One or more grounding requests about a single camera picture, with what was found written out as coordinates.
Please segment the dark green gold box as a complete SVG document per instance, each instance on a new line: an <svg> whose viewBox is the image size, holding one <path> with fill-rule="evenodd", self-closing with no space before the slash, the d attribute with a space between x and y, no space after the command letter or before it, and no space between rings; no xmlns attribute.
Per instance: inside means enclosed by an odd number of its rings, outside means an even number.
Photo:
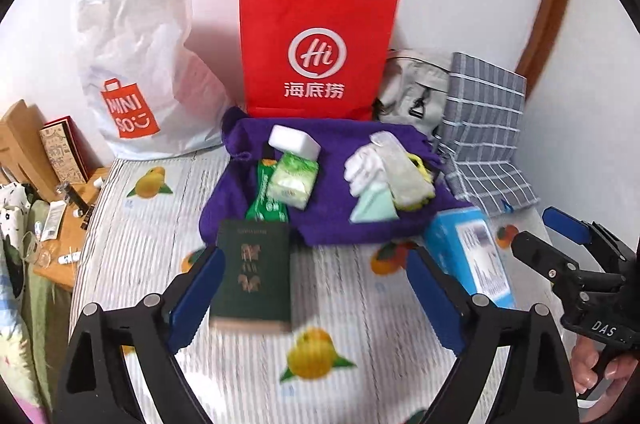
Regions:
<svg viewBox="0 0 640 424"><path fill-rule="evenodd" d="M283 334L292 330L291 233L285 222L221 222L217 247L226 268L210 304L221 332Z"/></svg>

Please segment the blue tissue pack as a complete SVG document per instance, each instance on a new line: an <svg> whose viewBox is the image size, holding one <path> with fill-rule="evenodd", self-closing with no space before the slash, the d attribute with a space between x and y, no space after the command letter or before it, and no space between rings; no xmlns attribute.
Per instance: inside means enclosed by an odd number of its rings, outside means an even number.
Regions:
<svg viewBox="0 0 640 424"><path fill-rule="evenodd" d="M427 251L470 295L483 294L501 308L514 308L506 269L487 219L477 207L440 211L423 234Z"/></svg>

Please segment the yellow black pouch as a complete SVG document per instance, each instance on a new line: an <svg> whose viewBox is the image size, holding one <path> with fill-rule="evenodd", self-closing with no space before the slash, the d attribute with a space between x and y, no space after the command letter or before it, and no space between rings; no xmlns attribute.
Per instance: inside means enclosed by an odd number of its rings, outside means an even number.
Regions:
<svg viewBox="0 0 640 424"><path fill-rule="evenodd" d="M412 165L414 166L414 168L418 170L418 173L420 173L420 176L422 177L422 179L427 183L428 194L427 194L427 197L424 197L424 199L422 199L421 202L418 202L410 206L401 206L399 207L399 209L402 211L416 211L421 209L423 206L427 205L429 202L431 202L432 199L435 198L436 192L435 192L435 185L434 185L434 177L431 171L426 168L426 166L424 165L423 159L420 156L416 154L408 153L407 157L409 158L409 161L412 162Z"/></svg>

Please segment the wooden side table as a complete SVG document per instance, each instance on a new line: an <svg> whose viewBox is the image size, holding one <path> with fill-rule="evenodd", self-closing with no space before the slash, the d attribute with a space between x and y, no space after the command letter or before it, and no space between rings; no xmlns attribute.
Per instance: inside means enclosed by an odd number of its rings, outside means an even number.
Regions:
<svg viewBox="0 0 640 424"><path fill-rule="evenodd" d="M99 196L96 180L106 178L108 170L93 170L86 181L72 185L81 198L80 205L86 209L84 215L78 215L76 205L63 202L58 177L40 139L41 128L35 107L23 100L1 116L1 182L29 184L36 196L48 203L53 215L36 223L32 231L44 240L25 246L27 260L35 274L70 292L75 286L93 205Z"/></svg>

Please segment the green tissue packet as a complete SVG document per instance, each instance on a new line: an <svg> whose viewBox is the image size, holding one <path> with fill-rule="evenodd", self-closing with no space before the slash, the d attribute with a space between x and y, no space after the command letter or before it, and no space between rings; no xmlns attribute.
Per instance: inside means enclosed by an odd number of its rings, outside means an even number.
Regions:
<svg viewBox="0 0 640 424"><path fill-rule="evenodd" d="M267 194L277 202L305 210L319 173L319 164L284 153L269 179Z"/></svg>

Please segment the green sachet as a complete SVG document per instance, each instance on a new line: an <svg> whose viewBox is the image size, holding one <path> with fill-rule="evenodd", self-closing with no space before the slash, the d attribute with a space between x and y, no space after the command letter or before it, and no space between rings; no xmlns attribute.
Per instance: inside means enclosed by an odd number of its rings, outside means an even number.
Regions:
<svg viewBox="0 0 640 424"><path fill-rule="evenodd" d="M288 223L285 205L268 194L270 179L276 170L277 161L262 158L257 166L257 193L245 214L246 220Z"/></svg>

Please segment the mint green cloth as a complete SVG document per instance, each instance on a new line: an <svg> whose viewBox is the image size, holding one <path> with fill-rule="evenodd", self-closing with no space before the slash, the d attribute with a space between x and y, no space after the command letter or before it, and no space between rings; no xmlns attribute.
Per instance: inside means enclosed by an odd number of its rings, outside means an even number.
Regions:
<svg viewBox="0 0 640 424"><path fill-rule="evenodd" d="M351 223L386 222L398 218L388 184L374 181L358 197L349 221Z"/></svg>

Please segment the red paper bag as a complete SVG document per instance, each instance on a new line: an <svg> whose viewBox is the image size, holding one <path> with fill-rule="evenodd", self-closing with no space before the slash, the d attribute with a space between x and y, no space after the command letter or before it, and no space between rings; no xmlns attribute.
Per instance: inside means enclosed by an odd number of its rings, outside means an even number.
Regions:
<svg viewBox="0 0 640 424"><path fill-rule="evenodd" d="M399 0L239 0L245 107L368 121Z"/></svg>

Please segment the beige backpack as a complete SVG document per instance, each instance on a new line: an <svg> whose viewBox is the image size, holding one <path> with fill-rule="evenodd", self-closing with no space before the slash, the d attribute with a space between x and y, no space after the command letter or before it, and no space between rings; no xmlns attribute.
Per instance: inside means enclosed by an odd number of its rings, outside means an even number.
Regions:
<svg viewBox="0 0 640 424"><path fill-rule="evenodd" d="M412 50L387 54L374 102L378 121L410 125L430 138L442 121L449 89L448 70Z"/></svg>

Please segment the clear plastic bag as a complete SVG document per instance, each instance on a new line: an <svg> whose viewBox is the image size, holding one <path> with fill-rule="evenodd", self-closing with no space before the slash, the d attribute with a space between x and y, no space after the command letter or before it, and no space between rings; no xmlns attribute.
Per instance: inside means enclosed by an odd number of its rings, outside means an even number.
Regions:
<svg viewBox="0 0 640 424"><path fill-rule="evenodd" d="M408 152L393 133L378 131L370 136L370 140L382 158L395 207L410 206L427 197L427 183L409 161Z"/></svg>

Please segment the purple towel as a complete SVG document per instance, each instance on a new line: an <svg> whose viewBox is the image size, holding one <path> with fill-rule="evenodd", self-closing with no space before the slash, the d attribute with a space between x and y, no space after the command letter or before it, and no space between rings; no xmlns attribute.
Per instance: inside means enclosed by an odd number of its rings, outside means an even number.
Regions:
<svg viewBox="0 0 640 424"><path fill-rule="evenodd" d="M444 180L435 185L435 197L416 211L401 213L397 220L351 223L349 215L357 200L349 194L343 178L344 164L374 132L389 131L408 152L423 159L428 168L444 165L427 137L408 125L346 119L253 118L232 107L222 118L222 142L230 161L201 213L198 229L202 240L214 244L224 219L243 219L257 195L257 164L272 127L288 126L308 133L321 147L319 174L304 210L291 208L288 219L294 232L308 246L385 243L420 235L437 213L466 208Z"/></svg>

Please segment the white foam block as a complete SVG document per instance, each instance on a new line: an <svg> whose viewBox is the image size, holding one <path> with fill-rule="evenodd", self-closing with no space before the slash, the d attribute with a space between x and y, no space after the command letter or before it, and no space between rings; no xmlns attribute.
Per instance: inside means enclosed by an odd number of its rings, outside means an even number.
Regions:
<svg viewBox="0 0 640 424"><path fill-rule="evenodd" d="M281 153L290 153L307 161L317 162L320 155L320 144L307 132L274 125L271 129L268 144Z"/></svg>

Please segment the grey checked cushion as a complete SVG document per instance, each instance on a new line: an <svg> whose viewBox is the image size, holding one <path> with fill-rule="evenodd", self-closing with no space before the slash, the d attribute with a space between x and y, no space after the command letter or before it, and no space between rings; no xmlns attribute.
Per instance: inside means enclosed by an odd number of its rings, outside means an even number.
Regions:
<svg viewBox="0 0 640 424"><path fill-rule="evenodd" d="M469 54L452 54L437 150L454 197L488 217L539 202L514 163L526 84L526 78L516 72Z"/></svg>

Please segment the patterned small box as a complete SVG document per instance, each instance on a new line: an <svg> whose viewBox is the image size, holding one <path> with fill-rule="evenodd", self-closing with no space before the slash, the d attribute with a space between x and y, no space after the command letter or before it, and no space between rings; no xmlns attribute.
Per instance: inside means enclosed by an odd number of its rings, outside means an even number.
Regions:
<svg viewBox="0 0 640 424"><path fill-rule="evenodd" d="M86 183L89 180L90 171L70 116L45 123L39 136L58 181Z"/></svg>

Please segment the white glove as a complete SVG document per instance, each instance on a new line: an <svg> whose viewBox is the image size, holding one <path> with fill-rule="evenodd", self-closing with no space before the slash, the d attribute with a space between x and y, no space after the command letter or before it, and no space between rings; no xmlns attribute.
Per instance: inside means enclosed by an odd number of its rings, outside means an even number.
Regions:
<svg viewBox="0 0 640 424"><path fill-rule="evenodd" d="M376 147L370 143L359 147L345 162L344 179L349 184L349 193L359 197L373 184L385 184L386 171Z"/></svg>

